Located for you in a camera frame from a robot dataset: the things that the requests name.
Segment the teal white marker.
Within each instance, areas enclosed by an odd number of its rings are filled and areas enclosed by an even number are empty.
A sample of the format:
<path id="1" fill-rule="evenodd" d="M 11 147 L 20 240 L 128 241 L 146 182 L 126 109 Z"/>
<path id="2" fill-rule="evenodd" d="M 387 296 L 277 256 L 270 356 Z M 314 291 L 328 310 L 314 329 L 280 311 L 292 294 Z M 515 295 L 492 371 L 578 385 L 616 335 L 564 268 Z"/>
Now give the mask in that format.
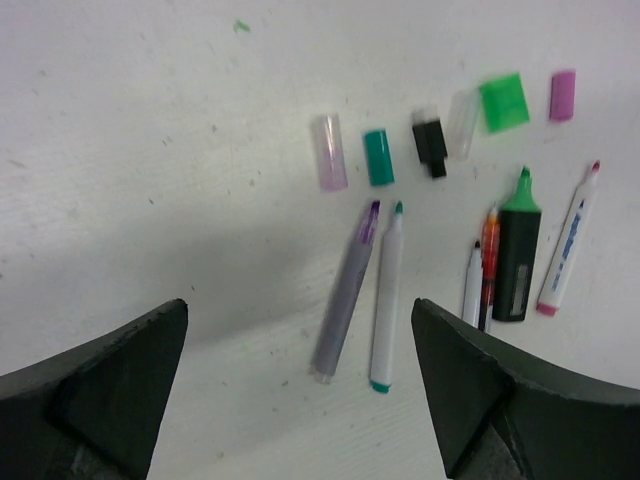
<path id="1" fill-rule="evenodd" d="M 372 389 L 381 394 L 388 394 L 393 383 L 393 350 L 404 242 L 403 217 L 404 205 L 398 201 L 380 249 L 369 382 Z"/>

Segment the black white marker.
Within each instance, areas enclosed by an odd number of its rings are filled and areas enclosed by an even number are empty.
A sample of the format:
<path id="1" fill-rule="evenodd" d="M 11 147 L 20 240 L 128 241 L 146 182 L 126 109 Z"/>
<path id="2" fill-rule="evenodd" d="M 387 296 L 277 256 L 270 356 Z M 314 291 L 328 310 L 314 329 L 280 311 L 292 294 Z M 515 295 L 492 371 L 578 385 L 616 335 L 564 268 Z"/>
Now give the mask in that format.
<path id="1" fill-rule="evenodd" d="M 474 328 L 479 327 L 482 281 L 483 263 L 481 243 L 479 240 L 476 240 L 467 267 L 462 310 L 462 320 Z"/>

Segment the pink white marker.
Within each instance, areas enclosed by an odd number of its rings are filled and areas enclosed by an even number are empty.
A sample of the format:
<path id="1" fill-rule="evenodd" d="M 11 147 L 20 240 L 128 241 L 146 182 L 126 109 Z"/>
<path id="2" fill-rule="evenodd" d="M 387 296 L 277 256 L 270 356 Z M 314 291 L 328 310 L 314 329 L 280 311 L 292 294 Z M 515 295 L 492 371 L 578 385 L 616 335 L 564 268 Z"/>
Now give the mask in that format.
<path id="1" fill-rule="evenodd" d="M 601 162 L 597 160 L 574 192 L 536 302 L 536 310 L 543 315 L 553 317 L 560 309 L 593 209 L 600 169 Z"/>

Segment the teal marker cap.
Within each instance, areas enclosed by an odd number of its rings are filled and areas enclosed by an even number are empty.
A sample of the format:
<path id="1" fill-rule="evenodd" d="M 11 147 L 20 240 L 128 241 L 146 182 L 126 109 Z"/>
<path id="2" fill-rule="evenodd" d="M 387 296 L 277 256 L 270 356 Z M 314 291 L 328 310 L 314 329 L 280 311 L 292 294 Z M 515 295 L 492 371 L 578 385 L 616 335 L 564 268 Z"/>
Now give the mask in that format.
<path id="1" fill-rule="evenodd" d="M 382 187 L 393 184 L 395 177 L 386 130 L 368 131 L 363 141 L 370 185 Z"/>

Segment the clear purple pen cap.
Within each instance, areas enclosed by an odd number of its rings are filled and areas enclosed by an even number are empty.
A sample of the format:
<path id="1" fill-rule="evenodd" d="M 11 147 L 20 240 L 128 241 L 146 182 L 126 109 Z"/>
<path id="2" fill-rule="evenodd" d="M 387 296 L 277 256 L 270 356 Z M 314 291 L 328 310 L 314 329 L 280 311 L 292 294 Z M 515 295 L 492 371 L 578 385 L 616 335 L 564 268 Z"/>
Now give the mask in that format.
<path id="1" fill-rule="evenodd" d="M 321 188 L 330 192 L 346 189 L 348 180 L 339 116 L 332 114 L 314 118 L 311 133 Z"/>

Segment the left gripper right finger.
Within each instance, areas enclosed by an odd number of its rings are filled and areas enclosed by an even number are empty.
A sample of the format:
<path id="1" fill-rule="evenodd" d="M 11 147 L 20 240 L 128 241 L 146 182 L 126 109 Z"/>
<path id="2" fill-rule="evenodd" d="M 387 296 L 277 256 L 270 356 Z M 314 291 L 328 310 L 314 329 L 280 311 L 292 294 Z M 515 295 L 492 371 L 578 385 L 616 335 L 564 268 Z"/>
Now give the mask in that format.
<path id="1" fill-rule="evenodd" d="M 447 478 L 638 478 L 638 390 L 542 360 L 427 299 L 411 325 Z"/>

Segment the pink marker cap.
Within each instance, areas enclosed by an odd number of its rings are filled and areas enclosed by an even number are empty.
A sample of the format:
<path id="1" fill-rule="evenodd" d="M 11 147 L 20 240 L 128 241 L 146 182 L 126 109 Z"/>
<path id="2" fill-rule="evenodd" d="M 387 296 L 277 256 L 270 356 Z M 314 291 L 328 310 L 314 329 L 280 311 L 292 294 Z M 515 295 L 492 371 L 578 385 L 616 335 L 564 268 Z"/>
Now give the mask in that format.
<path id="1" fill-rule="evenodd" d="M 571 120 L 575 108 L 576 71 L 563 70 L 551 77 L 549 119 L 554 122 Z"/>

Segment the black marker cap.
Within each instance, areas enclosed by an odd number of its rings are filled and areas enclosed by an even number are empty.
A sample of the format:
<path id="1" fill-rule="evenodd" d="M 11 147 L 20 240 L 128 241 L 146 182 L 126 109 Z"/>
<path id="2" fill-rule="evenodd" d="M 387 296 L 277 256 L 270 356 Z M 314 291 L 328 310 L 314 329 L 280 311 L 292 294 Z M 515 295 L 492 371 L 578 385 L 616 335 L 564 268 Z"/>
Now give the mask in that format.
<path id="1" fill-rule="evenodd" d="M 441 119 L 435 104 L 429 104 L 412 114 L 412 132 L 420 164 L 432 179 L 447 176 L 448 157 Z"/>

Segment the green highlighter cap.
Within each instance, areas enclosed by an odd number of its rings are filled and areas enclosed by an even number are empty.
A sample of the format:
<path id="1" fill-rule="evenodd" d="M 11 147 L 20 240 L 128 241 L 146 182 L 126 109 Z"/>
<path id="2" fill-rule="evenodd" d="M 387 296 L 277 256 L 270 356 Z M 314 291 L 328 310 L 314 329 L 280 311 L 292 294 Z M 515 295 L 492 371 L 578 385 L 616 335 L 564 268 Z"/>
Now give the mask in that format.
<path id="1" fill-rule="evenodd" d="M 530 121 L 521 75 L 511 73 L 480 85 L 488 132 L 503 132 Z"/>

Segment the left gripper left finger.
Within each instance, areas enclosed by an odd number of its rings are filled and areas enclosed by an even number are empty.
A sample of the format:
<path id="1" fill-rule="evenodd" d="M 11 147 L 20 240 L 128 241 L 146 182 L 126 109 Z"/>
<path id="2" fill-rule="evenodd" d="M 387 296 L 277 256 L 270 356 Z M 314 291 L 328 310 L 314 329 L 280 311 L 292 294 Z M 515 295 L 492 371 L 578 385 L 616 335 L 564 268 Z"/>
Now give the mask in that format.
<path id="1" fill-rule="evenodd" d="M 2 478 L 146 478 L 187 328 L 174 299 L 3 375 Z"/>

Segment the orange clear pen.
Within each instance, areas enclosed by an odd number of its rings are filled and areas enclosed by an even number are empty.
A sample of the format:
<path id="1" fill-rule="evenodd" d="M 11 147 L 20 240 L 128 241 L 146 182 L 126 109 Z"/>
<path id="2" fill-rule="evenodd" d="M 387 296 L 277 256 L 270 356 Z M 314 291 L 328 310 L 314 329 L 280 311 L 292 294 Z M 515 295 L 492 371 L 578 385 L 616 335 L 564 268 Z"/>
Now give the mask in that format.
<path id="1" fill-rule="evenodd" d="M 478 326 L 479 329 L 485 333 L 488 333 L 490 329 L 490 320 L 494 302 L 499 240 L 499 210 L 496 205 L 493 205 L 484 223 L 481 240 L 483 278 Z"/>

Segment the green black highlighter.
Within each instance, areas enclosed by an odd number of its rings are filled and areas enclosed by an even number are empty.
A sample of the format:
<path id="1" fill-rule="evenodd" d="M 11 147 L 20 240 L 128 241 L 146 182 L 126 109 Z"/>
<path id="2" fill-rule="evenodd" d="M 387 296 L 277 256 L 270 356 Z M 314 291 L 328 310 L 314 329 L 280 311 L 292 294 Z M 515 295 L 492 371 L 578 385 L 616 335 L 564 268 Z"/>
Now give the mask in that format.
<path id="1" fill-rule="evenodd" d="M 492 319 L 522 322 L 529 300 L 542 210 L 523 167 L 512 196 L 499 209 L 500 237 Z"/>

